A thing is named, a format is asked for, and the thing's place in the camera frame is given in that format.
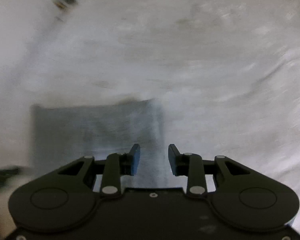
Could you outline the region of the grey sweat pants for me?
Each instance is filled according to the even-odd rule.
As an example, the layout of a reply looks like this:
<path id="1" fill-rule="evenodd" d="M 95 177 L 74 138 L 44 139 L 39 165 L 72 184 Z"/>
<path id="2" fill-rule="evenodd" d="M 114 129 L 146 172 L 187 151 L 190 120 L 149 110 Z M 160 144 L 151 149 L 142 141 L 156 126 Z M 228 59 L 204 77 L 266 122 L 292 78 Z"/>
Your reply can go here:
<path id="1" fill-rule="evenodd" d="M 38 178 L 85 155 L 97 160 L 140 145 L 137 174 L 124 187 L 168 186 L 164 113 L 157 100 L 116 105 L 31 107 L 33 175 Z"/>

